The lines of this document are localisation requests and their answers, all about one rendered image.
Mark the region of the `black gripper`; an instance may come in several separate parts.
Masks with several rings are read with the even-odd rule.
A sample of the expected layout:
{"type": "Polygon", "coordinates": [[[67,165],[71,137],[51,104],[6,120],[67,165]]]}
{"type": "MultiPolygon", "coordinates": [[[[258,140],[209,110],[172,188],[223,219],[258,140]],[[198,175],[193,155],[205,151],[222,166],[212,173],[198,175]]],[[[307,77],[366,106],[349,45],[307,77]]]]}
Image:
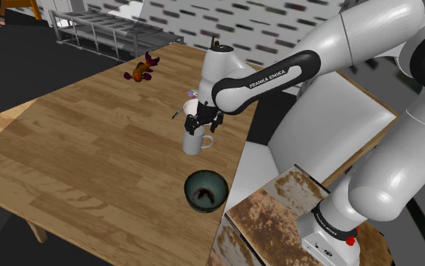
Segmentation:
{"type": "Polygon", "coordinates": [[[194,135],[195,130],[200,125],[211,123],[210,131],[215,132],[215,129],[223,123],[223,113],[219,112],[217,107],[211,107],[198,102],[196,108],[196,116],[188,114],[185,119],[184,128],[187,133],[194,135]]]}

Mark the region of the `white mug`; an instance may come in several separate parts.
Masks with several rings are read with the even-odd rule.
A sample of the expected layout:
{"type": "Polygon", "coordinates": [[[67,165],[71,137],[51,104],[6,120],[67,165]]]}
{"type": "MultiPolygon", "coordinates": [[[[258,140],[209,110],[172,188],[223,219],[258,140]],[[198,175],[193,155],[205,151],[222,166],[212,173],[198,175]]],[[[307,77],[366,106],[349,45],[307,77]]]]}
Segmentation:
{"type": "Polygon", "coordinates": [[[205,134],[205,127],[199,126],[192,134],[184,131],[183,135],[183,152],[188,155],[198,155],[201,150],[209,148],[214,143],[214,138],[211,135],[205,134]],[[211,143],[204,145],[203,140],[208,138],[211,143]]]}

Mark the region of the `dark green bowl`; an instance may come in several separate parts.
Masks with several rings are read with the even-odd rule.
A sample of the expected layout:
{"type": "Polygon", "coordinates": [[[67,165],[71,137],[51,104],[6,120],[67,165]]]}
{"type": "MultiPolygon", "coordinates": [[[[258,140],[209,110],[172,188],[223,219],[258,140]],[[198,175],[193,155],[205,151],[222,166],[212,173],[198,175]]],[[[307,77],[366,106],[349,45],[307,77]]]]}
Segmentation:
{"type": "Polygon", "coordinates": [[[189,175],[183,186],[186,201],[197,212],[218,210],[229,196],[225,178],[212,170],[198,170],[189,175]]]}

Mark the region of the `orange and purple fish figure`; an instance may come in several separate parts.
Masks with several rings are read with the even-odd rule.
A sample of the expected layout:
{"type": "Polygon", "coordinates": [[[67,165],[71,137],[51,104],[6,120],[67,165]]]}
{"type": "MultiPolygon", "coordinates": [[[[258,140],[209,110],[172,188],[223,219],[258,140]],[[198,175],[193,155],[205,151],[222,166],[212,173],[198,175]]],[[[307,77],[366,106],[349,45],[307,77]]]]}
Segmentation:
{"type": "Polygon", "coordinates": [[[151,80],[151,73],[153,72],[152,67],[158,65],[160,57],[153,59],[149,52],[146,52],[145,60],[145,62],[139,62],[132,73],[125,72],[123,77],[127,80],[133,79],[135,82],[151,80]]]}

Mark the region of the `rusty patterned robot stand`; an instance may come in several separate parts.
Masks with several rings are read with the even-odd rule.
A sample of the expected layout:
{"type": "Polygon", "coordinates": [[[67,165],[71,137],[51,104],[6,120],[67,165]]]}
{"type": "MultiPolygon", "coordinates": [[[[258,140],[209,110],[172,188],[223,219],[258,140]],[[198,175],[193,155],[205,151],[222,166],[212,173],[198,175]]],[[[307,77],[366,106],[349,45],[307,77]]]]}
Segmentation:
{"type": "Polygon", "coordinates": [[[328,195],[293,165],[224,214],[206,266],[395,266],[368,222],[342,241],[326,234],[311,211],[328,195]]]}

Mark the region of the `wooden table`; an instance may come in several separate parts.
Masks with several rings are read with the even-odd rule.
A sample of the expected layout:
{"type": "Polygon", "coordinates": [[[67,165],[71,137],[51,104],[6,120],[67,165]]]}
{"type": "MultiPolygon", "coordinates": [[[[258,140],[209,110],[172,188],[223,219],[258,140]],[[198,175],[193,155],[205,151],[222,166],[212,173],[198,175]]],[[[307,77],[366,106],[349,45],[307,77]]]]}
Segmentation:
{"type": "Polygon", "coordinates": [[[254,107],[226,117],[214,144],[183,152],[183,115],[202,50],[173,43],[148,82],[135,60],[38,98],[0,133],[0,206],[115,266],[205,266],[221,211],[186,201],[200,169],[232,182],[254,107]]]}

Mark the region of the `grey metal rack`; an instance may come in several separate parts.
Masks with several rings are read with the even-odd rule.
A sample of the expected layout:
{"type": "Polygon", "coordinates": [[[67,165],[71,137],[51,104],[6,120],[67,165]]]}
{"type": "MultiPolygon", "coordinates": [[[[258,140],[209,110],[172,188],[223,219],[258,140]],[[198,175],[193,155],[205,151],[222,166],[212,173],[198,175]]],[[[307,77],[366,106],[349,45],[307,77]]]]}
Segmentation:
{"type": "Polygon", "coordinates": [[[49,10],[48,16],[58,44],[83,50],[80,41],[85,39],[94,43],[95,49],[91,50],[94,54],[110,57],[100,51],[100,45],[113,49],[113,59],[117,61],[121,60],[120,51],[140,57],[174,42],[184,43],[184,37],[165,32],[161,27],[94,10],[66,13],[49,10]]]}

